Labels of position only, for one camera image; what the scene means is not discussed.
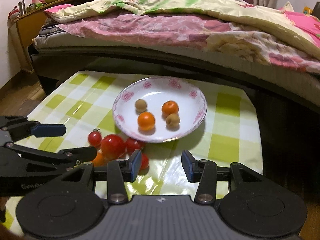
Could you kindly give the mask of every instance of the wooden desk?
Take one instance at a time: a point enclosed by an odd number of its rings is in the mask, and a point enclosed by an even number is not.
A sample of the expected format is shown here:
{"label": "wooden desk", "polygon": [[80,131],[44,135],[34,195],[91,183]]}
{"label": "wooden desk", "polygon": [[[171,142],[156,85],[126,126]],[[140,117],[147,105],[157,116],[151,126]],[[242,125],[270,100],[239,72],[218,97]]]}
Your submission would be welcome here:
{"label": "wooden desk", "polygon": [[79,5],[90,1],[94,0],[59,0],[17,18],[9,30],[21,69],[27,72],[33,71],[31,59],[28,54],[28,46],[32,43],[32,39],[38,36],[39,31],[47,18],[44,14],[44,10],[66,3]]}

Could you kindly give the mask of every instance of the metal bolt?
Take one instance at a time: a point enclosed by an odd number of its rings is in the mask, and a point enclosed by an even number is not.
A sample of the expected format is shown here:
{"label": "metal bolt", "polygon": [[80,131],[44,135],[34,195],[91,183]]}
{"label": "metal bolt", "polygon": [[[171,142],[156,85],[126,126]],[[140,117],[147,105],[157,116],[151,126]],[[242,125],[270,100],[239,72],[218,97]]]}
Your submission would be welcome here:
{"label": "metal bolt", "polygon": [[110,200],[113,202],[121,202],[125,200],[125,196],[121,193],[112,194]]}
{"label": "metal bolt", "polygon": [[210,194],[201,194],[198,196],[198,200],[206,203],[213,200],[213,196],[211,196]]}

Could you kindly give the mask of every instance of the black circular cover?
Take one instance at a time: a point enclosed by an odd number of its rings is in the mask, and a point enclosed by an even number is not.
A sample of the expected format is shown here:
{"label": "black circular cover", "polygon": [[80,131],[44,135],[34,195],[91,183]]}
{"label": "black circular cover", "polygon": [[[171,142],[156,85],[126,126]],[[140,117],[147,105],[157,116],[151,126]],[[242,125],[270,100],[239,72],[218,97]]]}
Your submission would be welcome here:
{"label": "black circular cover", "polygon": [[27,194],[16,209],[22,230],[36,238],[76,236],[94,225],[104,211],[100,198],[85,187],[42,187]]}
{"label": "black circular cover", "polygon": [[234,229],[261,238],[297,233],[307,217],[300,197],[281,187],[260,183],[231,191],[221,200],[219,211]]}

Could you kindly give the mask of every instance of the green and white tablecloth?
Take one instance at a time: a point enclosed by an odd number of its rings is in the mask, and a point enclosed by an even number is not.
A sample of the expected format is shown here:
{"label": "green and white tablecloth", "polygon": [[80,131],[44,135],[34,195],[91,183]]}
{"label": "green and white tablecloth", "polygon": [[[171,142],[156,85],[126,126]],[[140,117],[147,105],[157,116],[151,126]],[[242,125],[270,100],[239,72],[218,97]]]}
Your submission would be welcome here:
{"label": "green and white tablecloth", "polygon": [[[74,74],[28,116],[41,123],[63,123],[67,133],[63,137],[29,137],[20,145],[58,152],[60,149],[84,147],[87,136],[100,128],[103,136],[120,133],[112,118],[112,105],[117,95],[131,83],[146,75],[109,74],[80,71]],[[237,88],[188,80],[199,87],[208,103],[204,122],[193,133],[177,141],[147,144],[144,152],[150,159],[149,171],[139,175],[134,183],[127,183],[132,194],[190,194],[193,198],[198,183],[187,181],[181,166],[181,152],[190,150],[196,159],[210,159],[219,166],[241,162],[262,172],[262,152],[259,125],[255,109],[246,93]],[[106,197],[106,183],[98,182],[96,193]],[[218,182],[217,198],[228,193],[226,182]],[[15,219],[19,197],[7,203],[5,225],[21,233]]]}

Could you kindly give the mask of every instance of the pink floral blanket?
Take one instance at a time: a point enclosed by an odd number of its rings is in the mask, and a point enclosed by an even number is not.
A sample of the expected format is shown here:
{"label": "pink floral blanket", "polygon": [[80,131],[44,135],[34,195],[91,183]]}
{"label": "pink floral blanket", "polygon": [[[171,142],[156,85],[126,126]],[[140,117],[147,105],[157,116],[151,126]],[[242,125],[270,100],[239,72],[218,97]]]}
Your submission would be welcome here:
{"label": "pink floral blanket", "polygon": [[75,36],[148,46],[178,46],[320,74],[320,62],[257,28],[198,14],[136,15],[118,10],[57,25]]}

